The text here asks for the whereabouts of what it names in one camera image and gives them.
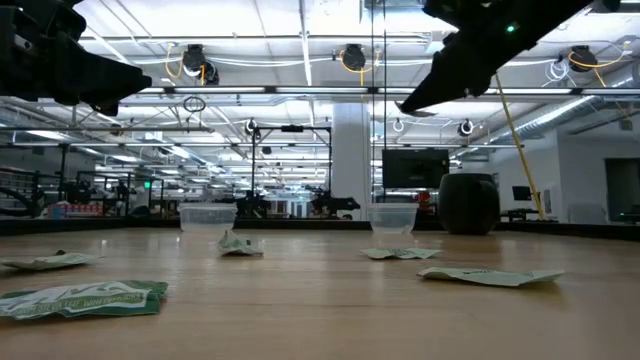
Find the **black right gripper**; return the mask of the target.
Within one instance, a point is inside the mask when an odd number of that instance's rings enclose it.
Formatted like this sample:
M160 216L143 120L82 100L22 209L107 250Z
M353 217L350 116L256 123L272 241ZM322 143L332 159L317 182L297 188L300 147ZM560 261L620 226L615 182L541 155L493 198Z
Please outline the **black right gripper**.
M420 109L478 97L496 70L585 8L587 0L428 0L427 15L456 28L433 57L430 73L398 110L412 117L436 113Z

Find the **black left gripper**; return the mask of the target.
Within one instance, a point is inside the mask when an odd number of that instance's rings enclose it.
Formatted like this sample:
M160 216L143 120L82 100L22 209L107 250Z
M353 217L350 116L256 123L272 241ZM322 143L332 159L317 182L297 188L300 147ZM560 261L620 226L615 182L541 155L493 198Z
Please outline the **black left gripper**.
M118 101L151 86L136 68L82 48L86 20L75 1L1 3L1 94L27 101L52 98L89 104L114 116Z

